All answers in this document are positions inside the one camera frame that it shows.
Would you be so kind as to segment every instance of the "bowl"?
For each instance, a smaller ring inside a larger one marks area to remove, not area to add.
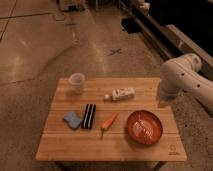
[[[155,144],[163,133],[160,119],[145,110],[133,112],[127,119],[126,127],[132,139],[144,145]]]

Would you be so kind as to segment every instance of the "concrete floor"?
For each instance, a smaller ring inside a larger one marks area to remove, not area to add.
[[[1,0],[0,166],[2,171],[59,170],[35,153],[57,81],[74,72],[87,77],[156,77],[163,63],[142,33],[122,31],[125,14],[105,5],[62,14],[54,0]],[[110,55],[121,49],[121,54]],[[162,171],[212,171],[212,118],[193,97],[171,103],[188,156]],[[72,163],[72,170],[149,170],[143,163]]]

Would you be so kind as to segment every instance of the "white cup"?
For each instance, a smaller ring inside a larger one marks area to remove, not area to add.
[[[69,83],[72,85],[76,94],[82,94],[84,91],[85,76],[82,73],[74,73],[69,78]]]

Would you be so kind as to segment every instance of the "blue sponge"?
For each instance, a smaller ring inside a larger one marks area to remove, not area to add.
[[[63,119],[73,129],[78,128],[82,122],[82,119],[75,112],[67,113]]]

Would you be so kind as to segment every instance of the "wooden table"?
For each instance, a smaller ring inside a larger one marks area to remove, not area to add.
[[[185,161],[176,122],[170,107],[157,108],[159,78],[88,78],[85,91],[76,95],[67,79],[60,79],[50,108],[36,159],[40,161]],[[134,87],[134,99],[103,101],[115,88]],[[63,121],[69,111],[84,115],[86,104],[96,104],[93,128],[70,129]],[[134,142],[125,131],[127,117],[136,110],[149,110],[162,122],[163,135],[153,146]],[[116,121],[100,139],[100,126],[112,112]]]

